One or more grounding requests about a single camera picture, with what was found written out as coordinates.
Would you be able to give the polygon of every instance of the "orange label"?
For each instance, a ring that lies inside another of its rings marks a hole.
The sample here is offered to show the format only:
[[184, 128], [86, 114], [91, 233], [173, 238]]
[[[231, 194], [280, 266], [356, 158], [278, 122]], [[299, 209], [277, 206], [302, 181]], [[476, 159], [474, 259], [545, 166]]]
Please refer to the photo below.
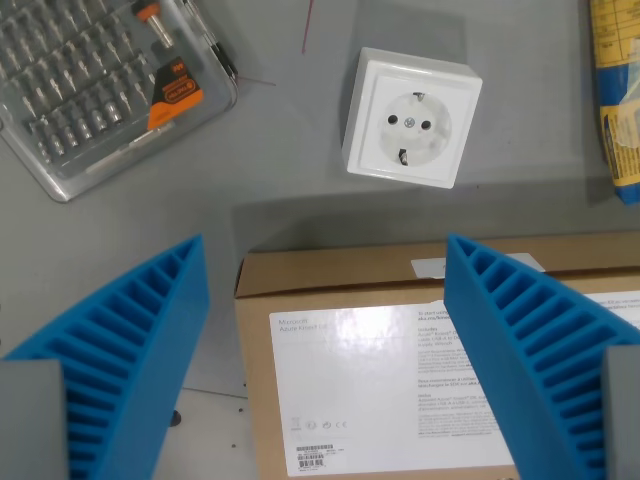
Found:
[[158, 70], [147, 128], [153, 130], [195, 107], [204, 93], [178, 58]]

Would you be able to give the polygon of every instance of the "barcode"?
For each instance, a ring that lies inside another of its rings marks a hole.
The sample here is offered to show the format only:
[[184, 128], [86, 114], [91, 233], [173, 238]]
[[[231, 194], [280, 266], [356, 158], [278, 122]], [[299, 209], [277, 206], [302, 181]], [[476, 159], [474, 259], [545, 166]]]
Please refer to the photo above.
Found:
[[300, 460], [300, 467], [323, 467], [323, 460]]
[[333, 445], [313, 445], [312, 447], [298, 447], [296, 451], [298, 452], [308, 452], [309, 450], [332, 450]]
[[318, 458], [324, 458], [324, 455], [298, 455], [298, 460], [316, 460]]

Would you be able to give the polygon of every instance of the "outlet cover plate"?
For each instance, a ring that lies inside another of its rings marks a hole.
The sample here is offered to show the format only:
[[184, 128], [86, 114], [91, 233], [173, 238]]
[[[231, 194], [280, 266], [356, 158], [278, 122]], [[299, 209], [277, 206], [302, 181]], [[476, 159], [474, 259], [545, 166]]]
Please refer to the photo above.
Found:
[[[481, 88], [482, 79], [467, 65], [363, 48], [342, 148], [347, 170], [452, 188]], [[431, 100], [428, 118], [417, 95], [413, 107], [405, 101], [417, 93]], [[391, 125], [396, 105], [397, 123]], [[411, 127], [406, 111], [416, 112]], [[428, 129], [422, 128], [425, 120]], [[400, 161], [401, 148], [408, 165]]]

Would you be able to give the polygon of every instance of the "gray metal block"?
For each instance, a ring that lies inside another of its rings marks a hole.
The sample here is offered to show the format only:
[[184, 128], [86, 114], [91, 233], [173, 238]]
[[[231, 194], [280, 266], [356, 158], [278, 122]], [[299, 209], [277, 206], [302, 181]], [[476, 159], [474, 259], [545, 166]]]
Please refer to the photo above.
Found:
[[602, 406], [608, 480], [640, 480], [640, 346], [607, 349]]
[[57, 360], [0, 361], [0, 477], [66, 480], [66, 398]]

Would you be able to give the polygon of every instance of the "small white sticker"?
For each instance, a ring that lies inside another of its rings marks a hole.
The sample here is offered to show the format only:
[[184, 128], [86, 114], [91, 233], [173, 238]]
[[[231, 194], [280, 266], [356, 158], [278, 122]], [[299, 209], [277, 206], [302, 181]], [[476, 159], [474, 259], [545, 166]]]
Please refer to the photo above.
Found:
[[[507, 257], [511, 257], [514, 260], [524, 263], [531, 268], [536, 269], [539, 272], [544, 272], [544, 268], [540, 265], [535, 258], [528, 253], [510, 253]], [[418, 278], [444, 278], [444, 273], [447, 268], [446, 258], [428, 258], [420, 260], [411, 260], [413, 271]]]

